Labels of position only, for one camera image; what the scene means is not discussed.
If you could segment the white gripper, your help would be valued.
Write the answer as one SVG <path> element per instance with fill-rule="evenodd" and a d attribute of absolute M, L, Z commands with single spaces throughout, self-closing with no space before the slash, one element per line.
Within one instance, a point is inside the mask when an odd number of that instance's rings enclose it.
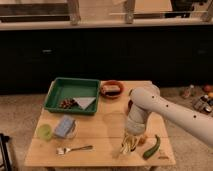
<path fill-rule="evenodd" d="M 136 149 L 138 144 L 137 136 L 145 132 L 148 116 L 149 114 L 145 110 L 136 105 L 131 106 L 125 122 L 125 131 L 134 136 L 131 136 L 131 145 L 129 146 L 129 135 L 124 134 L 121 143 L 121 153 L 128 153 L 129 151 L 134 151 Z"/>

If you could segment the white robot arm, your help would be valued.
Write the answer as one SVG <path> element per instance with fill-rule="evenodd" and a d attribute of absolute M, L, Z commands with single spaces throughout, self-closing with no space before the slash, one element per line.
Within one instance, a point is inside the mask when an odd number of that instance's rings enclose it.
<path fill-rule="evenodd" d="M 124 127 L 128 134 L 143 134 L 150 114 L 155 112 L 213 148 L 213 117 L 166 100 L 155 85 L 134 88 L 130 100 L 132 106 Z"/>

